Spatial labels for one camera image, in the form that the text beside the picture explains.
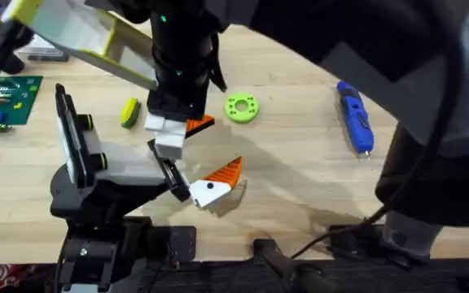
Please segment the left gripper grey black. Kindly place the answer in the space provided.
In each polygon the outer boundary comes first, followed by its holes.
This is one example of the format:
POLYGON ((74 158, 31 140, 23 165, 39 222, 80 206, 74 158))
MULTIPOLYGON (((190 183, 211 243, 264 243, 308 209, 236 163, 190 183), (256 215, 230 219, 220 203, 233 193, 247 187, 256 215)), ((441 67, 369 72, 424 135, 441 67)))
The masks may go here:
MULTIPOLYGON (((151 150, 101 142, 96 130, 75 130, 67 117, 59 117, 57 127, 65 162, 50 182, 52 216, 74 225, 109 225, 170 190, 151 150)), ((180 160, 184 139, 158 133, 159 156, 180 160)), ((188 188, 192 201, 205 209, 228 195, 238 184, 242 167, 239 156, 192 182, 188 188)))

